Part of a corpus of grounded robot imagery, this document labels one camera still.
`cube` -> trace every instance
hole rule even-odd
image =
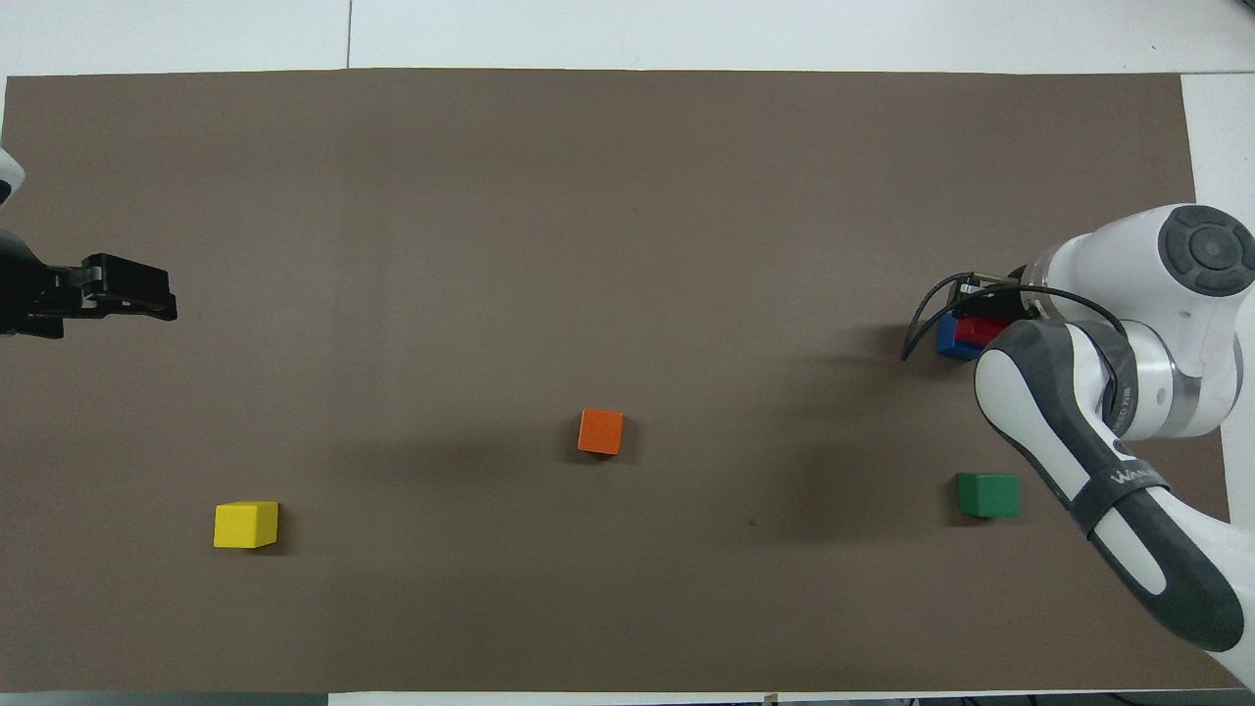
[[[246,500],[213,510],[213,547],[256,549],[279,538],[279,503]]]
[[[614,456],[624,438],[622,413],[605,410],[585,410],[580,415],[580,440],[576,449],[592,454]]]
[[[1019,479],[1010,474],[959,474],[959,510],[978,518],[1018,518]]]

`velcro strap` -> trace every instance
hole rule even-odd
[[[1163,477],[1146,461],[1122,461],[1089,477],[1081,493],[1072,499],[1068,513],[1086,539],[1093,534],[1098,520],[1130,493],[1143,488],[1170,488]]]

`blue block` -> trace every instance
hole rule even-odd
[[[984,346],[955,340],[954,329],[958,322],[959,319],[954,313],[946,313],[937,321],[937,352],[961,361],[975,361]]]

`green cube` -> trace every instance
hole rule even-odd
[[[1018,518],[1019,479],[1010,474],[959,474],[959,509],[978,518]]]

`white tile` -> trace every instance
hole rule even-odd
[[[355,0],[351,66],[1255,70],[1234,0]]]
[[[0,74],[344,68],[349,0],[4,0]]]
[[[1199,201],[1255,227],[1255,74],[1181,76],[1181,89]],[[1255,296],[1242,305],[1237,337],[1246,352],[1246,382],[1221,426],[1225,483],[1234,524],[1255,530]],[[1165,475],[1171,479],[1167,470]]]

